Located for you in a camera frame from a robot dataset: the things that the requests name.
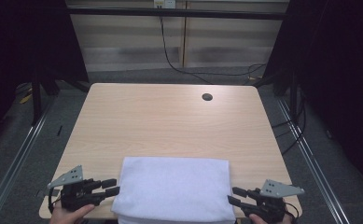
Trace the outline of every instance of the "floor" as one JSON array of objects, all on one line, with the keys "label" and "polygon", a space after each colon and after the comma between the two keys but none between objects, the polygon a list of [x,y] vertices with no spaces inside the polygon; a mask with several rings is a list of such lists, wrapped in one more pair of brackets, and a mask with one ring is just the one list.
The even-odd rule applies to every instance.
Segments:
[{"label": "floor", "polygon": [[[217,76],[200,72],[242,74],[246,67],[191,68],[191,74],[180,74],[172,69],[129,70],[118,72],[91,72],[91,83],[180,83],[249,85],[259,79],[263,70],[248,76]],[[31,100],[19,104],[24,89],[17,95],[5,116],[0,132],[0,223],[48,223],[38,215],[43,199],[37,194],[53,178],[57,163],[73,130],[86,93],[59,82],[58,96],[45,96],[45,119],[40,127],[31,126],[33,107]],[[300,126],[279,125],[286,121],[288,96],[277,97],[272,86],[258,89],[266,113],[273,126],[280,150],[293,147],[284,155],[286,167],[296,186],[306,190],[299,197],[303,209],[299,223],[363,223],[363,177],[342,153],[336,140],[328,137],[326,125],[305,104],[305,115],[300,114]],[[300,143],[294,144],[292,128],[303,130]],[[26,145],[29,132],[38,132],[28,144],[22,160],[21,146]],[[89,223],[105,223],[89,220]]]}]

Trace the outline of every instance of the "black curtain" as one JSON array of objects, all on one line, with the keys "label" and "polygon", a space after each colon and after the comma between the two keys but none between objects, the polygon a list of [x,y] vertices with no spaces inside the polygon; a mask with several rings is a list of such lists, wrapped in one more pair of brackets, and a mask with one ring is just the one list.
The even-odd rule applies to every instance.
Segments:
[{"label": "black curtain", "polygon": [[70,16],[40,7],[66,7],[63,0],[0,0],[0,119],[16,87],[36,71],[48,93],[55,79],[89,81]]},{"label": "black curtain", "polygon": [[291,1],[264,78],[296,75],[309,104],[363,174],[363,0]]}]

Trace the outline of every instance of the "wire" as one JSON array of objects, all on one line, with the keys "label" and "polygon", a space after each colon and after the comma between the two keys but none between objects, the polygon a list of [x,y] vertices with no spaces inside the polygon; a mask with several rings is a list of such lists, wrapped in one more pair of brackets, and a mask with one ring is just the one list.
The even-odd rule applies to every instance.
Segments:
[{"label": "wire", "polygon": [[297,139],[294,141],[294,143],[292,143],[291,146],[289,146],[286,150],[284,150],[281,154],[282,156],[286,155],[286,153],[295,146],[295,144],[297,144],[300,141],[300,138],[303,136],[304,130],[306,128],[306,109],[305,109],[305,105],[304,105],[304,101],[305,98],[302,96],[302,94],[300,94],[300,106],[302,106],[303,108],[303,128],[300,131],[300,134],[298,135]]},{"label": "wire", "polygon": [[292,204],[292,203],[286,203],[286,204],[293,207],[295,209],[295,211],[297,212],[297,216],[295,217],[294,215],[292,215],[292,213],[290,213],[288,211],[285,211],[285,213],[287,213],[289,216],[292,217],[291,223],[292,224],[297,224],[298,223],[298,218],[300,218],[300,211],[298,210],[298,208],[294,204]]},{"label": "wire", "polygon": [[[160,17],[160,21],[161,21],[161,37],[162,37],[162,40],[163,40],[163,48],[164,48],[164,54],[166,56],[166,61],[170,65],[170,67],[172,67],[175,71],[177,71],[179,73],[194,76],[194,77],[196,77],[196,78],[198,78],[198,79],[200,79],[200,80],[202,80],[202,81],[204,81],[204,82],[206,82],[208,84],[214,85],[213,83],[211,83],[211,82],[209,82],[209,81],[205,80],[204,78],[199,77],[197,75],[240,77],[240,76],[250,75],[250,74],[254,73],[255,71],[259,70],[260,67],[266,65],[266,63],[252,64],[252,65],[248,66],[248,71],[247,72],[240,73],[240,74],[222,74],[222,73],[210,73],[210,72],[187,72],[187,71],[183,71],[183,70],[177,69],[170,62],[169,55],[167,53],[166,41],[165,41],[165,38],[164,38],[163,17]],[[253,66],[258,66],[258,67],[256,69],[250,71],[251,70],[251,67],[253,67]]]}]

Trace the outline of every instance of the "table surface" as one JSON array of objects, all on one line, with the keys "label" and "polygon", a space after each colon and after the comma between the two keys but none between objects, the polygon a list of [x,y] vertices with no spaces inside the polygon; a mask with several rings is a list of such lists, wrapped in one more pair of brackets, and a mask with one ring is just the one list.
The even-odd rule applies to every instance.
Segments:
[{"label": "table surface", "polygon": [[[205,101],[205,93],[213,99]],[[228,160],[231,185],[242,189],[261,188],[268,178],[291,184],[254,87],[92,85],[53,179],[80,164],[85,179],[119,179],[126,156]],[[105,199],[86,217],[117,218],[110,212],[113,201]],[[296,196],[286,202],[301,214]],[[244,217],[239,208],[234,211]],[[47,198],[39,215],[50,217]]]}]

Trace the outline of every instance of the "folded towel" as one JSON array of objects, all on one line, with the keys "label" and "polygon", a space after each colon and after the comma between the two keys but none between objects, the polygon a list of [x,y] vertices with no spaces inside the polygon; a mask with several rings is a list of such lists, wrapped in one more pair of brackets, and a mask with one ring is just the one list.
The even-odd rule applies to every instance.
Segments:
[{"label": "folded towel", "polygon": [[228,161],[127,157],[119,185],[111,209],[119,224],[235,221]]}]

